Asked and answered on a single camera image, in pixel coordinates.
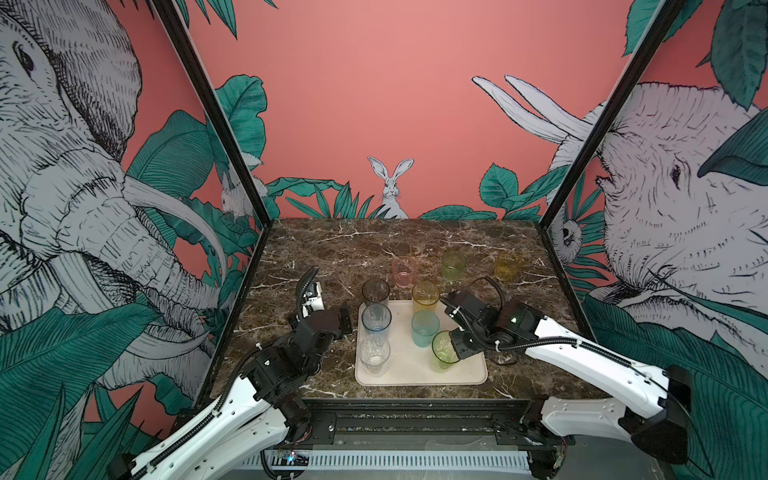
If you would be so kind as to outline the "tall green plastic cup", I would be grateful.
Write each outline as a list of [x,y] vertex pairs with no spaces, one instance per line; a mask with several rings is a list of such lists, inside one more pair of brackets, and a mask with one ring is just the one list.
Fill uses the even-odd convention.
[[443,373],[460,362],[448,330],[439,331],[432,339],[432,368]]

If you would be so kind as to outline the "clear plastic cup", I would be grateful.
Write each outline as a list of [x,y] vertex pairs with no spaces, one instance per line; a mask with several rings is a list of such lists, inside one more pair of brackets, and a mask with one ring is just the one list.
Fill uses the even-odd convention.
[[361,340],[357,352],[363,366],[371,374],[379,374],[389,360],[391,346],[382,334],[366,335]]

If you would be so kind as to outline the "beige plastic tray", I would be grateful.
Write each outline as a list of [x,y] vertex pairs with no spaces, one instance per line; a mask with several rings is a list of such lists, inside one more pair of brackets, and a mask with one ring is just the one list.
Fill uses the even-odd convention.
[[485,357],[477,354],[442,369],[431,346],[419,347],[412,339],[411,320],[414,314],[411,300],[390,300],[393,317],[383,336],[390,345],[390,354],[376,372],[371,372],[363,359],[363,346],[370,336],[359,323],[355,378],[363,386],[444,386],[480,385],[488,378]]

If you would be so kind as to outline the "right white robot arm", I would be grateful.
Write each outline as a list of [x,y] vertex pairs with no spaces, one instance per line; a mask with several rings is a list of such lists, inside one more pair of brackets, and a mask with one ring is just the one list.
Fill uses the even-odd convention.
[[534,402],[520,421],[527,438],[610,438],[668,464],[688,461],[692,377],[684,368],[660,368],[615,353],[517,300],[495,307],[464,290],[440,301],[457,325],[449,338],[458,359],[518,352],[606,393],[598,400],[548,397]]

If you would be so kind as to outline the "orange plastic cup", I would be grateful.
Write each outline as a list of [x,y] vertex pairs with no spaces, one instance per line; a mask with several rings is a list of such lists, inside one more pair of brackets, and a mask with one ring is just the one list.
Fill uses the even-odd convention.
[[434,311],[440,300],[440,288],[437,284],[422,280],[412,287],[412,305],[414,312]]

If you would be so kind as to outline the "pink plastic cup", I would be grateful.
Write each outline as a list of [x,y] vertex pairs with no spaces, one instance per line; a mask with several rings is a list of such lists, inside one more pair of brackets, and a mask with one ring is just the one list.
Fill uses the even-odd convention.
[[417,276],[418,262],[411,257],[395,258],[392,262],[391,274],[395,285],[408,288],[414,284]]

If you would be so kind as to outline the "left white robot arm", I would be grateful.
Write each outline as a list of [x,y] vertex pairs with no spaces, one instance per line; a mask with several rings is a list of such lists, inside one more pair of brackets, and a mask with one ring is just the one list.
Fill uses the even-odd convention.
[[290,331],[246,354],[222,393],[158,446],[120,454],[110,479],[216,479],[253,453],[300,443],[312,414],[300,393],[334,342],[352,331],[348,305],[327,310],[316,281],[301,281]]

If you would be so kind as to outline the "dark grey plastic cup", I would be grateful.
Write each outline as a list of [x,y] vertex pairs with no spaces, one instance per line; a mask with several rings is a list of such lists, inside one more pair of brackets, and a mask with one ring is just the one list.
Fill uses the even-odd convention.
[[389,284],[381,278],[368,279],[362,285],[362,295],[366,306],[387,305],[390,297]]

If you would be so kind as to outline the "blue plastic cup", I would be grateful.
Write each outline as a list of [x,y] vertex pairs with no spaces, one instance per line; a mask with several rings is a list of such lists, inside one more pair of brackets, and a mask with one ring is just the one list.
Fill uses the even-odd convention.
[[372,303],[363,310],[361,323],[369,335],[385,334],[392,323],[392,313],[387,305]]

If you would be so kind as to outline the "teal frosted plastic cup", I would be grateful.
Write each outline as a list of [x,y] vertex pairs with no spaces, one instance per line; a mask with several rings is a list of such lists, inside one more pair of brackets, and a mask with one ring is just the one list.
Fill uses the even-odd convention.
[[417,347],[429,347],[433,337],[439,330],[440,320],[434,311],[420,310],[413,315],[411,320],[411,336]]

